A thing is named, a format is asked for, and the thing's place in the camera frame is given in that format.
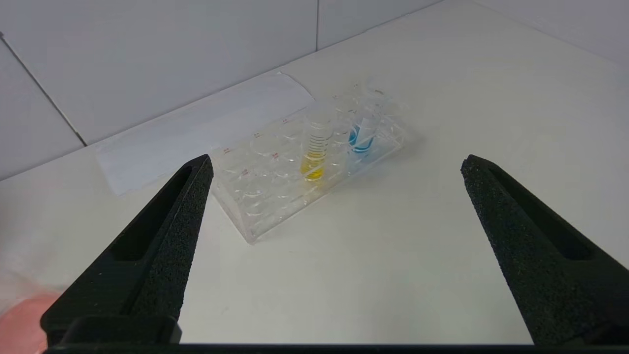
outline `test tube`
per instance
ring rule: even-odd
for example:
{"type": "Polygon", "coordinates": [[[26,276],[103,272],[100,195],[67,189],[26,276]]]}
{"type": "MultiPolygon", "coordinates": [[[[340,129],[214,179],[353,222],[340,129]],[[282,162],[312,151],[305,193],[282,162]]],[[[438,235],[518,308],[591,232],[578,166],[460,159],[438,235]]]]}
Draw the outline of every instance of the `test tube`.
{"type": "Polygon", "coordinates": [[[325,159],[332,137],[332,117],[334,110],[322,104],[313,105],[304,119],[304,133],[301,142],[303,155],[299,172],[308,181],[321,179],[325,174],[325,159]]]}
{"type": "Polygon", "coordinates": [[[349,138],[354,153],[367,154],[369,152],[382,120],[382,108],[386,101],[383,92],[374,89],[370,82],[363,86],[349,138]]]}

